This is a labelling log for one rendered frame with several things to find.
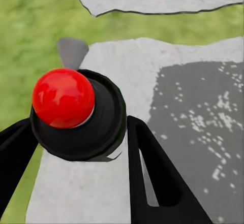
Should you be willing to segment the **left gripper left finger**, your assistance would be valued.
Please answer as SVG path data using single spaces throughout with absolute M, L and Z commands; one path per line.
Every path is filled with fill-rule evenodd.
M 30 118 L 0 132 L 0 218 L 38 143 Z

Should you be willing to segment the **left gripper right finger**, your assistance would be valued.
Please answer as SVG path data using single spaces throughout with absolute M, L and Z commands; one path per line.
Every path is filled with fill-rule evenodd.
M 213 224 L 147 124 L 128 116 L 131 224 Z M 147 203 L 142 153 L 158 207 Z

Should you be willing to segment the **insectifuge atomizer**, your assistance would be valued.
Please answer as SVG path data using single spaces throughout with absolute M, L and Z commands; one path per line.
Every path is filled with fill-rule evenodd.
M 100 73 L 79 69 L 89 45 L 57 42 L 62 69 L 45 73 L 32 94 L 30 122 L 40 145 L 66 161 L 110 162 L 123 151 L 128 115 L 120 89 Z

